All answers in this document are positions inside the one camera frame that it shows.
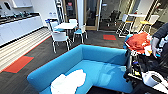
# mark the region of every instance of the white wall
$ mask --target white wall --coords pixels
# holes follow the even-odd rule
[[[43,26],[47,26],[46,19],[58,19],[55,0],[31,0],[31,2],[34,12],[40,13]]]
[[[77,0],[77,7],[78,7],[78,23],[79,28],[83,26],[84,20],[84,0]]]
[[[8,2],[11,10],[8,10],[4,4],[4,2]],[[2,10],[0,10],[0,15],[4,17],[4,12],[7,12],[7,16],[12,16],[13,12],[18,15],[20,12],[27,11],[27,12],[34,12],[33,7],[30,8],[12,8],[12,4],[10,3],[9,0],[0,0],[0,5],[2,7]]]

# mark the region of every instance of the person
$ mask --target person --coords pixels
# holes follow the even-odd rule
[[[156,54],[160,54],[161,58],[163,58],[164,55],[168,53],[168,23],[162,25],[158,31],[153,34],[152,38],[151,47],[153,56],[157,58]],[[162,47],[161,50],[158,50],[161,41]]]

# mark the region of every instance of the blue sofa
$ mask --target blue sofa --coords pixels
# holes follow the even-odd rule
[[[86,79],[76,94],[86,94],[92,86],[130,93],[131,82],[126,82],[126,50],[92,45],[79,45],[30,73],[29,83],[39,94],[51,94],[51,82],[60,74],[83,69]]]

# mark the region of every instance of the red object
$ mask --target red object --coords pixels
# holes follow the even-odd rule
[[[135,50],[139,53],[145,53],[144,47],[150,45],[150,40],[147,39],[148,34],[142,32],[140,34],[134,34],[132,37],[128,38],[126,43],[129,45],[130,50]]]
[[[28,57],[28,56],[22,56],[13,64],[8,66],[5,70],[6,72],[12,72],[12,73],[17,73],[20,71],[26,64],[28,64],[34,57]]]
[[[114,35],[103,35],[103,38],[105,40],[116,40]]]
[[[68,6],[72,6],[72,2],[68,2]]]

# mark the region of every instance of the red carpet tile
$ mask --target red carpet tile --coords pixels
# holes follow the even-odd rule
[[[34,57],[28,57],[28,56],[22,56],[13,64],[8,66],[5,70],[6,72],[12,72],[12,73],[17,73],[19,70],[21,70],[26,64],[28,64]]]
[[[114,35],[103,35],[103,38],[105,40],[116,40]]]

